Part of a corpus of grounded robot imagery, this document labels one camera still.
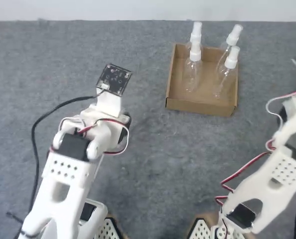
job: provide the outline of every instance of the hole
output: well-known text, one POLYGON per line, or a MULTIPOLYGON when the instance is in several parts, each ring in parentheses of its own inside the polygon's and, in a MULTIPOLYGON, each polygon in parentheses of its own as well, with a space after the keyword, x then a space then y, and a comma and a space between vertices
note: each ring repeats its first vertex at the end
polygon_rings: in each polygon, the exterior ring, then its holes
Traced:
POLYGON ((56 182, 55 190, 51 194, 51 200, 57 203, 64 201, 67 198, 70 186, 60 182, 56 182))
POLYGON ((259 214, 262 211, 263 203, 261 202, 261 200, 259 200, 257 198, 247 200, 247 201, 243 202, 242 204, 244 204, 247 208, 249 208, 250 210, 252 210, 256 214, 259 214))

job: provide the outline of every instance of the white bracket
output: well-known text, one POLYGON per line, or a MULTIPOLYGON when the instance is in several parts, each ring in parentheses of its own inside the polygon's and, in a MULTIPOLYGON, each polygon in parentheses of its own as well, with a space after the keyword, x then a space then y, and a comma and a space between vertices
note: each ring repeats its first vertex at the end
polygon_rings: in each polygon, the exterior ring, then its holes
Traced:
POLYGON ((97 97, 96 110, 118 118, 122 110, 122 98, 107 91, 102 92, 99 88, 96 91, 100 94, 97 97))

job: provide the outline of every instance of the white wall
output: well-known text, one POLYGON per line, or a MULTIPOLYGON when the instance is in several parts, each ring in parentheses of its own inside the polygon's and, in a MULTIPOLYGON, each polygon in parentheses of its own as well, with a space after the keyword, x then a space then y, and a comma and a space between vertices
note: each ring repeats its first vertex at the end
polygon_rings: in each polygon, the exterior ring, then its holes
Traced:
POLYGON ((296 21, 296 0, 0 0, 0 20, 296 21))

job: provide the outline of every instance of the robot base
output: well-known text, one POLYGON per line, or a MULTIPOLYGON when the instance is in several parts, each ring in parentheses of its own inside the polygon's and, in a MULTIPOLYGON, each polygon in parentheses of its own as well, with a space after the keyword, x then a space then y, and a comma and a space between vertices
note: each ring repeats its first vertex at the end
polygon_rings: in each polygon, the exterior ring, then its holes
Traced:
MULTIPOLYGON (((215 228, 218 225, 218 213, 204 213, 196 215, 188 232, 186 239, 224 239, 225 226, 215 228), (217 236, 211 236, 211 227, 217 236)), ((236 231, 229 233, 227 239, 255 239, 253 234, 240 234, 236 231)))
POLYGON ((122 233, 114 217, 108 215, 94 239, 129 239, 122 233))

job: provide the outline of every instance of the circuit board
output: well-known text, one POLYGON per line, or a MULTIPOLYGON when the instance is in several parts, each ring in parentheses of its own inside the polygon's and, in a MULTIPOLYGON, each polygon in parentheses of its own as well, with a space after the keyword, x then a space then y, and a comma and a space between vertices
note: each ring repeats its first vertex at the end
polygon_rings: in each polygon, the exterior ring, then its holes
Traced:
POLYGON ((131 71, 114 64, 107 64, 97 82, 97 87, 121 97, 131 76, 131 71))

